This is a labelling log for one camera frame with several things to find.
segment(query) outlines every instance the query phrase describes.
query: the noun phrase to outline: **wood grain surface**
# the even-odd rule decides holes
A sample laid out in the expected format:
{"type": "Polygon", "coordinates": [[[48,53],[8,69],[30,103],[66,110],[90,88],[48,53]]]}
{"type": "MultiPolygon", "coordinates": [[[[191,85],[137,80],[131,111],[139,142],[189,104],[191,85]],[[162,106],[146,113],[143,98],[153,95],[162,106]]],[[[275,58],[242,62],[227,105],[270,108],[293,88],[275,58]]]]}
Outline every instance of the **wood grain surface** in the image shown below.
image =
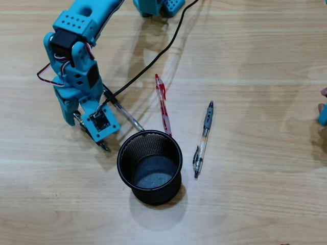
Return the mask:
{"type": "MultiPolygon", "coordinates": [[[[62,118],[46,33],[72,1],[0,1],[1,245],[327,244],[327,6],[324,0],[200,0],[169,50],[119,96],[146,129],[162,130],[154,75],[168,89],[182,188],[168,204],[139,202],[116,157],[62,118]],[[53,77],[49,71],[45,76],[53,77]],[[215,116],[197,181],[192,158],[210,102],[215,116]]],[[[171,40],[172,19],[141,18],[125,1],[94,48],[117,91],[171,40]]]]}

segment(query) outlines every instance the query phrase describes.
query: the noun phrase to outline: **mesh cup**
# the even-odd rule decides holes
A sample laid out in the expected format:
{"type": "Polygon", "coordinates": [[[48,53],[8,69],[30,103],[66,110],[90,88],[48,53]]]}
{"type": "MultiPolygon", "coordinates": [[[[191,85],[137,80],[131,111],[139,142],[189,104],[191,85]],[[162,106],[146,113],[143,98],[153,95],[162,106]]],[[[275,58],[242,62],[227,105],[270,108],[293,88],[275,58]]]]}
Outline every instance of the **mesh cup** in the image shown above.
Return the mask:
{"type": "Polygon", "coordinates": [[[142,202],[168,202],[181,187],[182,152],[169,135],[155,130],[134,134],[121,147],[117,168],[142,202]]]}

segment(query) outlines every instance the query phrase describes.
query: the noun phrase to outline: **pen clip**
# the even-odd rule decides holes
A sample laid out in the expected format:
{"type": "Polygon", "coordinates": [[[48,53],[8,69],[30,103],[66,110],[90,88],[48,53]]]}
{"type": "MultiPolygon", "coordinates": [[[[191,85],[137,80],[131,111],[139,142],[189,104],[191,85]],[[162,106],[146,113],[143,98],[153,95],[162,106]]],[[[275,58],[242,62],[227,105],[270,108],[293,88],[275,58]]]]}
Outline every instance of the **pen clip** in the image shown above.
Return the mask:
{"type": "Polygon", "coordinates": [[[161,92],[163,92],[163,98],[166,100],[166,88],[165,85],[163,83],[163,81],[161,80],[161,78],[158,76],[158,74],[155,75],[155,79],[157,81],[157,86],[156,88],[161,92]]]}
{"type": "Polygon", "coordinates": [[[198,151],[199,151],[199,146],[196,147],[196,151],[195,151],[195,154],[194,154],[194,157],[193,157],[193,165],[198,160],[198,157],[199,157],[198,151]]]}

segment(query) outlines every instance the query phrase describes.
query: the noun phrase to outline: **robotic arm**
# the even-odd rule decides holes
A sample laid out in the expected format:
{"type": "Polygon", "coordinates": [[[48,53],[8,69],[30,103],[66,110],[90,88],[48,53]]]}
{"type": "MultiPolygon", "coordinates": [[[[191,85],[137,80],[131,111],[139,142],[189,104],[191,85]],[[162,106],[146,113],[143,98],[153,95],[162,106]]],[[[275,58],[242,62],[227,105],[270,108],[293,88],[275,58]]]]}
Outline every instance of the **robotic arm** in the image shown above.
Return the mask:
{"type": "MultiPolygon", "coordinates": [[[[96,46],[102,30],[124,0],[75,0],[53,24],[55,32],[44,38],[50,66],[57,76],[54,85],[62,115],[74,126],[78,119],[85,131],[98,144],[120,129],[107,105],[100,106],[104,91],[98,64],[91,48],[96,46]],[[77,114],[79,105],[85,114],[77,114]]],[[[142,16],[159,15],[164,9],[174,16],[185,0],[134,0],[142,16]]]]}

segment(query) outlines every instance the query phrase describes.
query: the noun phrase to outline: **person's finger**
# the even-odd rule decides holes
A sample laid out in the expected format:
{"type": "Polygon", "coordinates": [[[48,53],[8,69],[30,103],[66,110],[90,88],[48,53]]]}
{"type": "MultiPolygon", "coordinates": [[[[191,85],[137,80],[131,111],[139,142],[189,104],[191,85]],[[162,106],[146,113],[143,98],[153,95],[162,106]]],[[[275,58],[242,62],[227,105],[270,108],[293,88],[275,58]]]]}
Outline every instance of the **person's finger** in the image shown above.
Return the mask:
{"type": "Polygon", "coordinates": [[[321,91],[321,94],[323,96],[327,96],[327,88],[324,88],[322,91],[321,91]]]}
{"type": "Polygon", "coordinates": [[[322,110],[323,110],[324,107],[325,107],[324,104],[319,104],[318,105],[319,114],[322,112],[322,110]]]}

